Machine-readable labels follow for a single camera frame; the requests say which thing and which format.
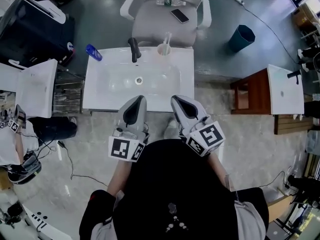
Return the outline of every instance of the marble floor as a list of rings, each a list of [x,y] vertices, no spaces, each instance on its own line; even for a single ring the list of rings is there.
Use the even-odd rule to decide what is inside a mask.
[[[293,166],[301,172],[305,162],[307,132],[274,135],[271,115],[230,115],[233,92],[223,84],[196,83],[195,98],[217,120],[226,136],[223,147],[217,151],[223,166],[231,175],[237,190],[270,183],[280,171]],[[172,113],[149,112],[150,142],[163,138],[163,132]],[[115,112],[93,112],[92,116],[78,118],[78,131],[74,138],[64,141],[73,162],[74,174],[94,177],[105,183],[110,181],[117,161],[108,157],[108,137],[112,134]],[[80,224],[90,194],[106,187],[90,178],[74,177],[65,149],[57,149],[41,160],[42,171],[31,182],[16,185],[14,190],[21,202],[34,196],[63,210],[76,225]],[[271,185],[282,186],[279,176]],[[73,236],[78,237],[78,228]]]

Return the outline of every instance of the water bottle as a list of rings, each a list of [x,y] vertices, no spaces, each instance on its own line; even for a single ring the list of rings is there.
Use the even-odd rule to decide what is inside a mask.
[[[158,6],[185,6],[186,2],[182,0],[156,0]]]

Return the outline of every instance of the power strip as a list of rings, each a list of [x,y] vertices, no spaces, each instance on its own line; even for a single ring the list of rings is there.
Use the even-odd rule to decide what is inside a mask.
[[[244,3],[244,1],[242,1],[242,0],[236,0],[240,5],[242,5],[242,6],[244,6],[245,5],[245,3]]]

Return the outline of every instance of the white chair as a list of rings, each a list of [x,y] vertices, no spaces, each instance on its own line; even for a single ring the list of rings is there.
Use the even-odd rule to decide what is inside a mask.
[[[209,0],[182,0],[186,2],[181,6],[157,5],[156,0],[143,0],[143,4],[134,18],[129,9],[134,0],[126,0],[120,9],[120,15],[134,21],[132,37],[138,42],[151,42],[160,44],[164,41],[165,33],[171,32],[170,44],[172,47],[191,47],[196,40],[196,30],[203,30],[211,25],[211,11]],[[197,9],[203,6],[203,18],[198,24]],[[171,11],[179,9],[189,21],[182,24]]]

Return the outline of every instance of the toothbrush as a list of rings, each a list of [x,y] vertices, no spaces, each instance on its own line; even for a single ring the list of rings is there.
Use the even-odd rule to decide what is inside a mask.
[[[163,44],[164,44],[164,45],[167,43],[167,39],[168,39],[167,33],[168,33],[168,32],[165,32],[165,38],[164,38],[164,41],[163,41]],[[162,55],[165,55],[165,54],[164,54],[164,51],[165,51],[165,48],[163,47],[163,49],[162,49]]]
[[[165,55],[168,54],[168,49],[169,49],[169,46],[170,46],[170,39],[172,37],[172,33],[171,32],[168,32],[169,33],[169,38],[168,38],[168,43],[167,45],[165,46]]]

